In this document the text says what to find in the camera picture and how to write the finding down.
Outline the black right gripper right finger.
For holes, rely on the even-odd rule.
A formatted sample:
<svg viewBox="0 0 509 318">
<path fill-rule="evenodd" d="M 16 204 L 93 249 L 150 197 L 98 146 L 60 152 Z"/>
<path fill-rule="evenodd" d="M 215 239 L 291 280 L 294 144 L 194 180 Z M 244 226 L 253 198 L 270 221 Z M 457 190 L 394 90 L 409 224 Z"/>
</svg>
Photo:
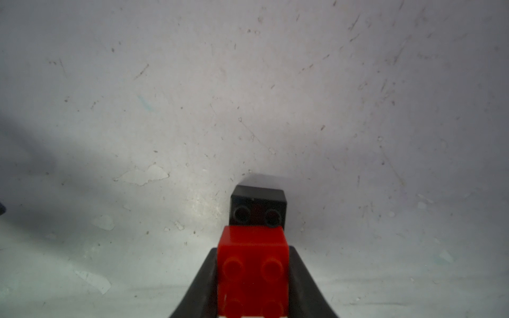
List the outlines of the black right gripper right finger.
<svg viewBox="0 0 509 318">
<path fill-rule="evenodd" d="M 338 318 L 295 247 L 289 247 L 289 318 Z"/>
</svg>

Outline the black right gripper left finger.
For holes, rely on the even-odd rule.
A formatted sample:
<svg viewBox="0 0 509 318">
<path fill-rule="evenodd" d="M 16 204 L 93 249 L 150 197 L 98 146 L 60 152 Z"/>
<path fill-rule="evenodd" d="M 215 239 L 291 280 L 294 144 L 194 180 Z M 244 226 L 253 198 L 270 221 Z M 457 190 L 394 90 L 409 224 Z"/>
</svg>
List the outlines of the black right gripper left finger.
<svg viewBox="0 0 509 318">
<path fill-rule="evenodd" d="M 217 277 L 217 248 L 213 248 L 169 318 L 217 318 Z"/>
</svg>

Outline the red lego brick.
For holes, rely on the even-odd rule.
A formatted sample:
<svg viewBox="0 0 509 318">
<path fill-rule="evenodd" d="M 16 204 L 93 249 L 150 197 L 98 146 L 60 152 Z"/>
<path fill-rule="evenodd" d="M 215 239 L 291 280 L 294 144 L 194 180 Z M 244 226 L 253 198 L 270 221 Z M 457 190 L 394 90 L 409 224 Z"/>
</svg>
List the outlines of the red lego brick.
<svg viewBox="0 0 509 318">
<path fill-rule="evenodd" d="M 287 317 L 289 245 L 282 227 L 226 226 L 217 247 L 222 317 Z"/>
</svg>

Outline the black lego brick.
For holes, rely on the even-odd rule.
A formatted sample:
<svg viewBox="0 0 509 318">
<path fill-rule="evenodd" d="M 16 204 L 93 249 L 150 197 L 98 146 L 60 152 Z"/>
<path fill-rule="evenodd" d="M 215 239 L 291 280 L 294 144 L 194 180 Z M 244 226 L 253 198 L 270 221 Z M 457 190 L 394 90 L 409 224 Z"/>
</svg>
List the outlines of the black lego brick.
<svg viewBox="0 0 509 318">
<path fill-rule="evenodd" d="M 287 205 L 282 189 L 237 185 L 230 197 L 229 225 L 284 229 Z"/>
</svg>

